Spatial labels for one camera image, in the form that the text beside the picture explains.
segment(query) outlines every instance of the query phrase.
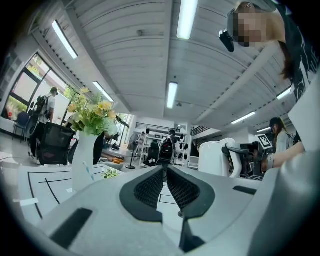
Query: fluorescent light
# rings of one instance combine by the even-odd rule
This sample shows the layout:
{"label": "fluorescent light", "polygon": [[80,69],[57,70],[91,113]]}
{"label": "fluorescent light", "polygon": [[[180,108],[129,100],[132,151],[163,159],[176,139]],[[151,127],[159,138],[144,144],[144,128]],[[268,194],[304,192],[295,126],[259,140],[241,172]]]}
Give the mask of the fluorescent light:
{"label": "fluorescent light", "polygon": [[244,117],[241,117],[241,118],[239,118],[238,120],[235,120],[235,121],[233,121],[231,124],[236,124],[236,123],[239,123],[239,122],[241,122],[241,121],[243,121],[243,120],[245,120],[245,119],[247,119],[247,118],[249,118],[249,117],[252,117],[253,115],[255,115],[256,114],[256,112],[251,112],[250,114],[247,114],[247,115],[245,115]]}
{"label": "fluorescent light", "polygon": [[194,25],[198,0],[181,0],[178,30],[176,37],[189,40]]}
{"label": "fluorescent light", "polygon": [[104,89],[101,87],[101,85],[100,85],[97,81],[93,82],[93,84],[94,84],[95,87],[99,90],[99,92],[104,91]]}
{"label": "fluorescent light", "polygon": [[114,100],[109,96],[108,93],[106,93],[106,91],[101,87],[101,85],[97,81],[93,82],[93,84],[99,90],[99,92],[103,94],[103,96],[105,96],[110,102],[114,102]]}
{"label": "fluorescent light", "polygon": [[262,130],[258,130],[257,133],[266,132],[266,131],[268,131],[268,130],[270,130],[270,127],[265,128],[265,129],[262,129]]}
{"label": "fluorescent light", "polygon": [[166,105],[168,109],[172,109],[174,107],[177,89],[178,89],[178,84],[176,82],[171,82],[169,84],[168,102]]}
{"label": "fluorescent light", "polygon": [[110,102],[114,102],[114,100],[109,96],[108,93],[106,93],[106,91],[102,91],[102,94],[110,101]]}
{"label": "fluorescent light", "polygon": [[286,89],[284,92],[280,93],[280,94],[277,96],[277,99],[278,99],[278,100],[281,100],[282,98],[286,97],[287,95],[290,94],[290,91],[291,91],[291,87],[289,87],[288,89]]}
{"label": "fluorescent light", "polygon": [[60,27],[60,25],[59,25],[57,20],[55,20],[52,23],[52,27],[53,27],[55,33],[57,34],[57,36],[59,37],[59,39],[61,40],[61,42],[63,43],[63,45],[66,48],[66,50],[70,53],[71,57],[73,59],[78,57],[76,51],[73,49],[73,47],[69,43],[68,39],[66,38],[65,33],[62,31],[62,29],[61,29],[61,27]]}

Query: black mesh seat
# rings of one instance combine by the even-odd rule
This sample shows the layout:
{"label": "black mesh seat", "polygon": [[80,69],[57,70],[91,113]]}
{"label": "black mesh seat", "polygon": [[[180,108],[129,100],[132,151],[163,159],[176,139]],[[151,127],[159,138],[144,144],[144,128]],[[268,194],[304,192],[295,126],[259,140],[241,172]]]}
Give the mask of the black mesh seat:
{"label": "black mesh seat", "polygon": [[48,122],[42,141],[37,140],[36,154],[43,165],[67,165],[70,142],[75,132],[70,128]]}

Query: woman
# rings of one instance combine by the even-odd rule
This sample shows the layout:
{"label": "woman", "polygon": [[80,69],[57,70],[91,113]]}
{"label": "woman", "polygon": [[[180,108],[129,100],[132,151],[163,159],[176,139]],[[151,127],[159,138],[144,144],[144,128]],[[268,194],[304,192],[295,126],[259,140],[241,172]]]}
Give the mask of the woman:
{"label": "woman", "polygon": [[274,134],[275,153],[284,152],[294,145],[294,139],[288,134],[286,125],[280,117],[270,120],[270,128]]}
{"label": "woman", "polygon": [[[319,52],[316,45],[303,37],[300,28],[292,19],[291,11],[276,4],[276,11],[267,12],[250,2],[241,2],[227,15],[227,30],[241,46],[251,47],[257,43],[278,41],[285,61],[283,79],[289,79],[298,101],[310,86],[319,68]],[[262,171],[279,168],[282,164],[304,152],[301,142],[290,149],[268,155],[262,161]]]}

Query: person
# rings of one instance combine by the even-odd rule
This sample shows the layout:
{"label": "person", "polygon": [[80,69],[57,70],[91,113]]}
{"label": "person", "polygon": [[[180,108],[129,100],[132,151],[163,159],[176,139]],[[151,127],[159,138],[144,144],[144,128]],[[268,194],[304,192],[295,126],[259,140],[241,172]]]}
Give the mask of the person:
{"label": "person", "polygon": [[56,105],[55,97],[57,95],[58,95],[58,89],[56,87],[52,87],[50,90],[50,93],[44,96],[47,99],[46,109],[43,109],[39,114],[39,122],[35,128],[34,133],[30,137],[30,147],[31,147],[32,157],[36,156],[37,139],[39,139],[40,141],[42,140],[47,122],[48,121],[50,121],[51,123],[53,122],[55,105]]}
{"label": "person", "polygon": [[[243,47],[257,43],[278,42],[284,54],[283,79],[289,79],[296,101],[312,83],[319,68],[319,50],[304,38],[292,19],[292,12],[278,1],[275,11],[267,12],[251,2],[241,2],[227,15],[227,30]],[[283,152],[270,154],[262,161],[262,171],[279,168],[284,162],[304,152],[300,141]]]}
{"label": "person", "polygon": [[67,121],[65,122],[65,124],[63,125],[64,127],[71,129],[72,123],[70,123],[69,121],[72,119],[72,117],[73,117],[73,115],[68,118],[68,120],[67,120]]}
{"label": "person", "polygon": [[280,117],[270,120],[270,128],[274,134],[275,153],[284,152],[294,145],[294,139],[288,134],[286,125]]}
{"label": "person", "polygon": [[137,158],[142,150],[143,144],[146,139],[146,133],[143,131],[141,134],[138,135],[138,146],[136,147],[136,151],[134,157]]}
{"label": "person", "polygon": [[102,155],[102,151],[104,149],[105,145],[105,137],[109,140],[112,139],[113,137],[109,135],[107,131],[102,132],[98,138],[96,138],[96,141],[94,143],[93,147],[93,164],[96,165]]}

